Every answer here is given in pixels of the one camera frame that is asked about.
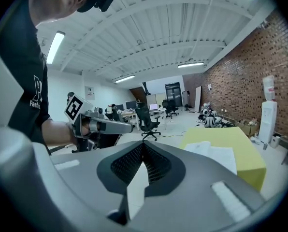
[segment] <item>concrete floor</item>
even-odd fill
[[[166,128],[163,119],[159,119],[161,124],[158,126],[158,131],[161,132],[161,136],[156,135],[158,138],[157,142],[178,147],[183,138],[184,132],[187,131],[188,128],[195,127],[197,124],[200,124],[197,122],[197,113],[184,112],[182,109],[180,109],[178,112],[178,116],[173,116],[172,119],[167,118]],[[143,138],[141,133],[142,131],[137,131],[137,128],[135,127],[132,133],[124,134],[120,138],[118,144],[141,140]],[[154,140],[154,138],[150,137],[147,139],[150,141]],[[254,144],[254,146],[261,154],[267,167],[266,176],[260,193],[266,200],[268,200],[288,186],[288,164],[281,165],[287,150],[280,145],[277,148],[271,148],[268,145],[266,150],[263,150],[263,144]],[[68,154],[72,149],[74,148],[64,148],[55,152],[54,154]],[[142,164],[127,189],[131,217],[134,217],[143,205],[144,189],[147,186],[147,171],[144,164]]]

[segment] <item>printed shirt logo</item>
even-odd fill
[[[32,98],[32,100],[30,100],[30,106],[35,107],[40,109],[40,103],[42,102],[42,97],[41,97],[41,92],[42,92],[42,82],[39,80],[39,78],[35,75],[33,75],[34,78],[34,85],[36,88],[36,94],[34,95],[34,97]]]

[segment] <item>ceiling light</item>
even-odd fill
[[[48,52],[48,56],[47,56],[47,60],[46,60],[47,64],[53,63],[56,52],[58,51],[58,48],[59,48],[63,38],[65,37],[65,35],[66,34],[64,32],[57,31],[57,33],[53,39],[53,42],[51,44],[51,48],[49,49],[49,52]]]
[[[125,77],[125,78],[123,78],[123,79],[117,80],[117,81],[115,81],[115,82],[116,82],[116,83],[120,83],[120,82],[129,80],[129,79],[134,78],[134,77],[135,77],[135,75],[131,75],[131,76]]]
[[[183,68],[183,67],[191,67],[191,66],[198,66],[198,65],[203,65],[203,62],[199,62],[199,63],[193,63],[193,64],[181,64],[178,67],[179,68]]]

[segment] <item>cardboard box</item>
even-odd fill
[[[255,135],[255,133],[257,131],[259,131],[259,124],[255,125],[255,126],[249,126],[249,125],[245,125],[245,124],[242,124],[238,121],[235,122],[235,126],[241,128],[241,130],[245,133],[245,135],[247,137],[252,137]]]

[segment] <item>computer monitor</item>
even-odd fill
[[[117,110],[124,110],[124,105],[116,105]]]
[[[136,109],[136,101],[132,101],[132,102],[128,101],[128,102],[126,102],[126,108],[127,109]]]
[[[150,104],[149,110],[158,110],[158,104]]]

